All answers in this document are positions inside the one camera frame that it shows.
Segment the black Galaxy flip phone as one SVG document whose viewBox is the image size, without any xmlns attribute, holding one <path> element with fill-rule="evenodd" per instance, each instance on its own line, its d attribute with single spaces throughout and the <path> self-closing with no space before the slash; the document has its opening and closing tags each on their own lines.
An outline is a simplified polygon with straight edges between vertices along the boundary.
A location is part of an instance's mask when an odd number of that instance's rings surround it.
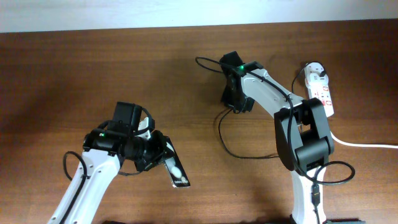
<svg viewBox="0 0 398 224">
<path fill-rule="evenodd" d="M 165 149 L 164 155 L 162 156 L 162 163 L 169 173 L 170 181 L 173 188 L 190 187 L 190 181 L 187 177 L 187 174 L 183 168 L 182 163 L 180 162 L 180 159 L 171 142 L 171 139 L 168 136 L 165 137 Z"/>
</svg>

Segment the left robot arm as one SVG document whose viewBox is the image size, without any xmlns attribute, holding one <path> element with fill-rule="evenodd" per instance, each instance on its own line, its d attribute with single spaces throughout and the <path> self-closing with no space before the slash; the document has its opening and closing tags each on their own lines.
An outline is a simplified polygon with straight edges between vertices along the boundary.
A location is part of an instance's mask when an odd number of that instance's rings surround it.
<svg viewBox="0 0 398 224">
<path fill-rule="evenodd" d="M 113 118 L 85 136 L 83 152 L 64 156 L 69 155 L 79 160 L 78 168 L 50 223 L 91 223 L 126 160 L 133 161 L 137 174 L 164 164 L 174 187 L 188 183 L 170 139 L 155 130 L 145 108 L 132 103 L 117 103 Z"/>
</svg>

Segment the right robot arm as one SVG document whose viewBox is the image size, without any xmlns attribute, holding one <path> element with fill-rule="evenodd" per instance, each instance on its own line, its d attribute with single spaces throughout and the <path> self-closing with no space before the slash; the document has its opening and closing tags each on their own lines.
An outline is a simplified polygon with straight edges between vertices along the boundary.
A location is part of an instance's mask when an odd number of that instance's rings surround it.
<svg viewBox="0 0 398 224">
<path fill-rule="evenodd" d="M 334 143 L 320 100 L 305 100 L 278 84 L 257 62 L 245 63 L 237 52 L 223 55 L 220 67 L 227 84 L 222 102 L 234 113 L 250 112 L 254 103 L 275 126 L 278 157 L 292 176 L 292 223 L 325 223 L 323 180 Z"/>
</svg>

